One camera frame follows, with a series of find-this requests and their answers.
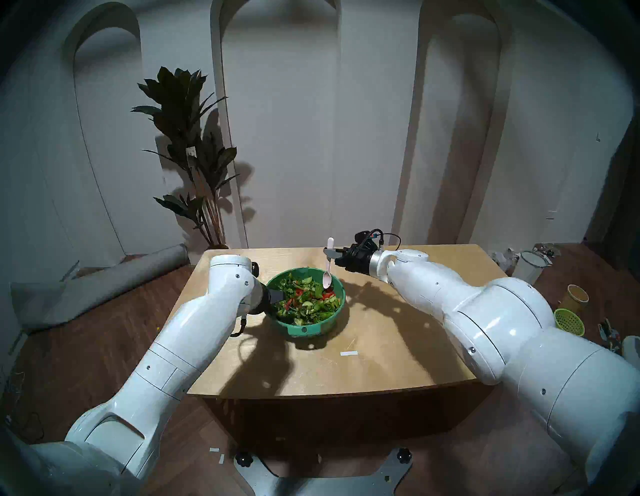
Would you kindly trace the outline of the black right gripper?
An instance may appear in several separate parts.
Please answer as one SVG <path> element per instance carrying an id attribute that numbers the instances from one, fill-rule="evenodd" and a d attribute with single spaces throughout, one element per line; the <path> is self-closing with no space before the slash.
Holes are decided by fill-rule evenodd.
<path id="1" fill-rule="evenodd" d="M 324 248 L 323 253 L 328 260 L 352 273 L 370 274 L 370 264 L 373 255 L 378 251 L 375 243 L 365 243 L 359 245 L 353 243 L 349 248 Z"/>

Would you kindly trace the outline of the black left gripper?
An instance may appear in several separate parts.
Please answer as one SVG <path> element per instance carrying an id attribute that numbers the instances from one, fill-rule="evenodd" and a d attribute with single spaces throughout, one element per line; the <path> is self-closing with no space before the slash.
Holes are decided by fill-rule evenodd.
<path id="1" fill-rule="evenodd" d="M 255 291 L 252 291 L 252 302 L 255 300 L 255 305 L 250 309 L 250 314 L 262 314 L 270 311 L 270 306 L 276 305 L 286 300 L 286 294 L 284 291 L 271 291 L 263 283 L 259 282 L 255 286 Z"/>

